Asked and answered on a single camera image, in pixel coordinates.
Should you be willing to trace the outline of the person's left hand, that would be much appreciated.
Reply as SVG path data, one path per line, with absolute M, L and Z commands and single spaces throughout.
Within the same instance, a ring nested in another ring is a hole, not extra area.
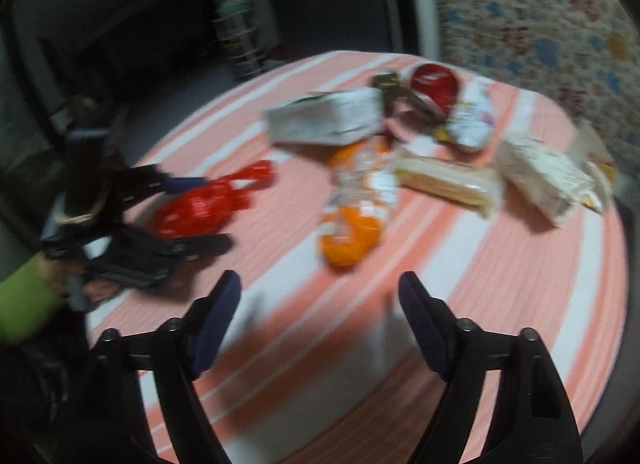
M 84 279 L 84 269 L 72 259 L 50 259 L 43 253 L 36 255 L 37 273 L 47 287 L 60 296 L 70 295 L 70 277 L 75 276 Z M 91 280 L 86 281 L 82 287 L 82 293 L 95 302 L 105 301 L 117 295 L 122 288 L 111 281 Z

